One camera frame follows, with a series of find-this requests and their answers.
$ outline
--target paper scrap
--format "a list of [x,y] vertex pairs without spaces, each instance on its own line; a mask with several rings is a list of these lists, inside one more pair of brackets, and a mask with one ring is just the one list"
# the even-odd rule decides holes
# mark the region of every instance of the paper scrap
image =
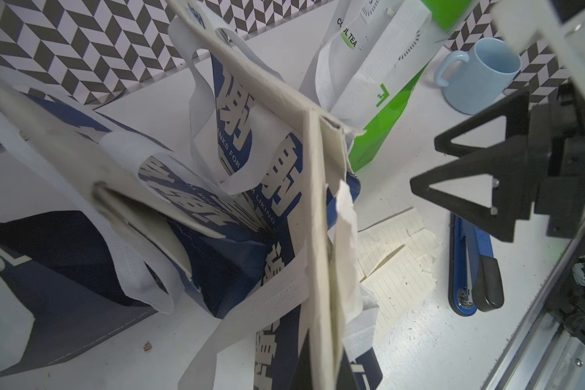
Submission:
[[416,258],[416,261],[421,265],[421,268],[425,272],[431,273],[431,269],[433,265],[436,263],[435,257],[429,256],[428,254],[423,254],[422,257]]
[[349,185],[343,180],[340,181],[340,190],[335,196],[335,210],[338,219],[335,222],[334,261],[331,264],[334,265],[336,276],[334,287],[338,289],[337,295],[342,302],[344,324],[346,324],[362,312],[362,295],[359,278],[356,275],[358,216],[353,210]]
[[[431,262],[432,258],[421,259]],[[416,307],[434,289],[437,281],[424,271],[412,251],[405,247],[362,282],[375,294],[379,315],[374,343],[378,343],[398,319]]]
[[379,263],[399,247],[406,245],[414,258],[436,249],[436,235],[425,229],[415,208],[407,210],[358,233],[360,280],[368,277]]

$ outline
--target lined notepaper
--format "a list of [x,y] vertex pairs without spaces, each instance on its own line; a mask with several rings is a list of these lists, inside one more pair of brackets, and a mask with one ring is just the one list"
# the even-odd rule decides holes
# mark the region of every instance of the lined notepaper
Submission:
[[[433,262],[427,254],[421,260],[429,264]],[[436,283],[407,246],[367,277],[362,285],[375,294],[379,303],[374,343],[388,333],[400,316],[429,295]]]
[[414,258],[438,246],[436,235],[425,229],[415,208],[360,231],[357,238],[357,271],[360,280],[370,276],[383,259],[402,245],[410,249]]

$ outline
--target white bag handle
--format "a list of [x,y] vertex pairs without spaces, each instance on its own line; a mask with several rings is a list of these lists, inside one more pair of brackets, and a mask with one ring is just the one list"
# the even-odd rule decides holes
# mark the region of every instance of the white bag handle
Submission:
[[0,277],[0,371],[22,359],[34,321],[32,313]]
[[[215,29],[224,30],[227,36],[236,44],[242,53],[258,66],[267,72],[283,80],[281,75],[268,67],[257,55],[251,51],[247,43],[233,30],[229,28],[218,15],[210,10],[203,3],[199,3],[203,15],[208,18]],[[197,49],[202,48],[202,44],[195,38],[189,28],[179,18],[173,20],[169,26],[169,37],[178,52],[187,62],[188,68],[193,74],[195,80],[195,90],[189,101],[190,113],[190,131],[189,142],[190,151],[193,161],[199,166],[199,173],[208,178],[209,182],[214,183],[221,191],[228,195],[235,195],[241,192],[249,191],[260,184],[264,179],[267,170],[270,168],[277,147],[294,129],[287,123],[281,121],[268,109],[261,107],[259,104],[252,107],[249,114],[252,131],[252,147],[247,162],[229,178],[222,183],[218,183],[215,175],[205,162],[199,148],[195,144],[195,137],[203,129],[216,108],[215,96],[212,89],[206,82],[206,79],[200,74],[193,64],[193,54]]]
[[340,96],[335,94],[329,70],[329,51],[339,34],[333,35],[318,56],[315,83],[320,106],[347,124],[363,126],[351,120],[356,113],[365,111],[364,106],[372,104],[372,94],[392,68],[398,66],[398,57],[413,42],[417,31],[430,22],[430,17],[431,12],[421,0],[405,0]]
[[230,310],[189,364],[178,390],[211,390],[219,352],[269,326],[305,301],[306,266],[307,250],[303,246],[277,275]]
[[312,61],[310,62],[309,67],[307,68],[307,72],[303,77],[303,82],[301,82],[301,87],[299,91],[303,93],[305,96],[310,98],[313,102],[320,105],[319,98],[317,97],[317,87],[316,87],[316,71],[317,71],[317,62],[320,54],[320,50],[327,44],[330,43],[336,35],[340,34],[340,28],[342,26],[350,25],[353,20],[360,14],[360,9],[357,12],[353,10],[357,7],[356,3],[351,4],[352,0],[339,0],[338,4],[336,5],[334,15],[332,19],[329,21],[328,29],[325,32],[325,36],[323,37],[323,41],[320,43],[319,50],[314,54]]
[[[55,90],[31,76],[13,69],[0,67],[0,79],[9,85],[27,85],[41,90],[53,98],[61,100],[62,103],[94,118],[94,120],[112,131],[127,132],[127,130],[122,129],[101,115],[97,115],[61,91]],[[102,217],[47,160],[24,141],[19,135],[18,129],[1,112],[0,143],[17,160],[21,161],[61,191],[94,224],[109,247],[115,271],[117,272],[117,279],[127,296],[145,302],[162,313],[171,314],[173,312],[173,308],[177,304],[179,297],[184,292],[184,286],[179,277],[178,270],[159,249],[149,241],[142,240],[144,242],[142,243],[142,248],[139,249],[145,249],[147,252],[146,256],[142,256],[134,248],[127,245],[114,232],[106,218]],[[154,270],[167,292],[164,292],[158,287],[146,264]]]

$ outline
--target light blue mug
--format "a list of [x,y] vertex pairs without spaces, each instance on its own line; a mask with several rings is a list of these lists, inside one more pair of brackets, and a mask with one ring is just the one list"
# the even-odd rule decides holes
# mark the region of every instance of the light blue mug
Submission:
[[[448,80],[442,78],[455,61],[462,61]],[[496,38],[481,38],[470,49],[453,51],[442,61],[434,82],[456,110],[474,115],[487,108],[511,84],[520,70],[520,56]]]

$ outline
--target mug handle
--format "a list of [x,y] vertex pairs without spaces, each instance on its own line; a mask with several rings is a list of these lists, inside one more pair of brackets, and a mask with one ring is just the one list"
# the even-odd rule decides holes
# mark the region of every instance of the mug handle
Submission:
[[436,73],[434,74],[434,82],[440,87],[448,87],[449,83],[447,80],[442,78],[442,75],[444,75],[444,72],[447,71],[449,65],[451,65],[455,61],[468,62],[469,60],[470,56],[465,51],[456,50],[450,53],[449,55],[444,57],[444,60],[440,64]]

